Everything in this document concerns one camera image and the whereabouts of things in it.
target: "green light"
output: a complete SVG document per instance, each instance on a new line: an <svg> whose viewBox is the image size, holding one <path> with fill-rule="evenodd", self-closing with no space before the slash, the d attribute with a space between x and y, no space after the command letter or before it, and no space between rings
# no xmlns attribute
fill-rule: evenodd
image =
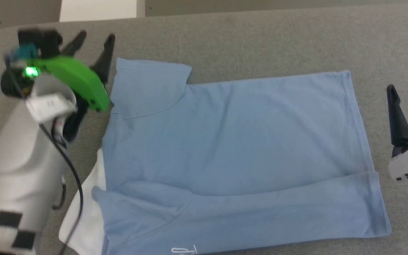
<svg viewBox="0 0 408 255"><path fill-rule="evenodd" d="M24 70L24 74L26 74L27 77L35 77L39 75L39 71L37 71L37 68L35 67L27 67Z"/></svg>

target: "white cloth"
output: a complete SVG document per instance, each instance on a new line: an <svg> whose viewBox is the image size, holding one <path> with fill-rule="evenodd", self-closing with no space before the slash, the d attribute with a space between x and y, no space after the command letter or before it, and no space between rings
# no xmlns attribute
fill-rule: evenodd
<svg viewBox="0 0 408 255"><path fill-rule="evenodd" d="M104 238L103 218L100 205L92 199L91 190L94 186L106 190L102 149L97 151L97 162L82 185L84 197L83 214L68 243L68 246L79 255L100 255L102 253ZM79 207L80 197L77 192L61 225L59 239L62 242L66 241L77 219Z"/></svg>

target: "gray fabric surface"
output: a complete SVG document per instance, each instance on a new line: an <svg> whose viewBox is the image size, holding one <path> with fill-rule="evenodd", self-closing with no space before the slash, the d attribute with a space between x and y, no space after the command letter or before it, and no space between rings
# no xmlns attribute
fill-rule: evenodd
<svg viewBox="0 0 408 255"><path fill-rule="evenodd" d="M88 38L77 55L85 63L97 58L105 37L114 32L115 56L191 65L189 82L193 84L350 70L374 165L380 174L392 235L227 254L408 255L408 183L393 181L387 173L392 146L385 95L386 86L395 84L408 118L408 5L219 13L46 26L58 28L65 41L80 29L86 29ZM2 53L16 44L16 28L0 30L0 74L4 68ZM0 92L0 129L14 104L15 100ZM71 158L82 180L96 160L107 121L108 113L90 113L79 139L71 147ZM70 203L77 189L70 171L66 172ZM65 210L51 214L42 239L42 254L59 252L61 243L57 236L64 214Z"/></svg>

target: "blue fabric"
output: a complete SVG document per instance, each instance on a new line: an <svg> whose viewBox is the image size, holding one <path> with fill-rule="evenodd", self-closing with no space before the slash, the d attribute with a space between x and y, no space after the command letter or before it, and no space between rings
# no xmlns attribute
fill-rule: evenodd
<svg viewBox="0 0 408 255"><path fill-rule="evenodd" d="M95 188L108 255L391 233L350 73L186 85L121 58Z"/></svg>

